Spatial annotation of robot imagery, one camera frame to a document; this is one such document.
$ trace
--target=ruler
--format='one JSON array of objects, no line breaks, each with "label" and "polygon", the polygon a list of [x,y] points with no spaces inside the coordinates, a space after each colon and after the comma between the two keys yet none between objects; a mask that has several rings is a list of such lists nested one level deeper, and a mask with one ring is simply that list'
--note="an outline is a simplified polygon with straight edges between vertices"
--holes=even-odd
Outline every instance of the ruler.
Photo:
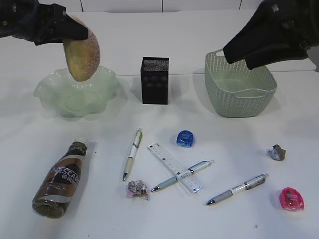
[{"label": "ruler", "polygon": [[166,168],[187,188],[191,193],[197,193],[203,186],[192,176],[191,171],[184,168],[176,159],[174,159],[157,142],[148,146],[148,149],[154,154]]}]

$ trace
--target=crumpled paper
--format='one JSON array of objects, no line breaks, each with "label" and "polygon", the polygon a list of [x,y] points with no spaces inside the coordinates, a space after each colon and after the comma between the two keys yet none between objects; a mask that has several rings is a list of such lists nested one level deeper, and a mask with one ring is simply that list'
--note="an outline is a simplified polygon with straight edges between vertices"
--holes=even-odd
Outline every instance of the crumpled paper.
[{"label": "crumpled paper", "polygon": [[142,198],[149,200],[149,193],[146,184],[142,180],[129,182],[129,193],[128,196]]},{"label": "crumpled paper", "polygon": [[268,155],[276,161],[283,161],[286,157],[286,150],[280,148],[278,144],[274,145],[272,149],[268,150]]}]

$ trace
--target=black box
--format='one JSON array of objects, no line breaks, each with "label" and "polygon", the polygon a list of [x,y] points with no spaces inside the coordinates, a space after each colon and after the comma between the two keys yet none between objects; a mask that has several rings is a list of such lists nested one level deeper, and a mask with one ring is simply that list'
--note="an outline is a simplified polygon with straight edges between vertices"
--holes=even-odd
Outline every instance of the black box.
[{"label": "black box", "polygon": [[169,58],[143,57],[141,66],[143,104],[168,104]]}]

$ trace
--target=white table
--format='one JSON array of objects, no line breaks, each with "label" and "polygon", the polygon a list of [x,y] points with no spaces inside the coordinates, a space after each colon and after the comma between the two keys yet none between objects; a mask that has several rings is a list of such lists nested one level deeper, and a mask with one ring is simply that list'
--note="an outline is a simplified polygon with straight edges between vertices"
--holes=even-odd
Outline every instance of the white table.
[{"label": "white table", "polygon": [[[167,13],[74,12],[96,34],[101,65],[117,75],[139,75],[144,56],[169,57],[170,74],[204,72],[205,55],[222,49],[249,21],[254,10]],[[43,70],[42,77],[66,67],[63,46],[0,39],[0,70]],[[309,59],[269,65],[270,71],[312,71]]]},{"label": "white table", "polygon": [[[139,77],[119,77],[122,89],[107,109],[82,119],[45,113],[32,96],[39,72],[29,69],[23,75],[1,68],[0,75],[0,238],[318,237],[318,73],[274,73],[278,83],[274,98],[260,116],[249,119],[217,115],[201,74],[170,76],[168,106],[142,105]],[[139,127],[144,139],[130,180],[143,179],[152,187],[169,178],[146,149],[158,141],[186,167],[214,159],[211,167],[196,175],[205,188],[189,196],[174,185],[151,194],[148,202],[127,199],[121,177]],[[193,148],[175,144],[183,129],[194,133]],[[34,194],[49,168],[82,135],[96,144],[90,145],[67,213],[59,220],[38,216],[31,207]],[[288,151],[283,162],[265,156],[276,143]],[[204,205],[212,196],[261,173],[270,174],[264,185],[215,206]],[[278,208],[278,192],[285,187],[300,191],[305,211]]]}]

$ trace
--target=clear wavy bowl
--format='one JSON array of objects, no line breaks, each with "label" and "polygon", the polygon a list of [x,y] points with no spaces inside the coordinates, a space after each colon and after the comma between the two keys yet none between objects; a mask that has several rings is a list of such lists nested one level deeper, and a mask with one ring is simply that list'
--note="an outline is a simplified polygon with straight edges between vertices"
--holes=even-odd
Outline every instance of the clear wavy bowl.
[{"label": "clear wavy bowl", "polygon": [[84,82],[74,80],[66,68],[41,80],[33,95],[39,97],[44,108],[63,117],[83,117],[103,112],[119,86],[115,73],[103,66]]}]

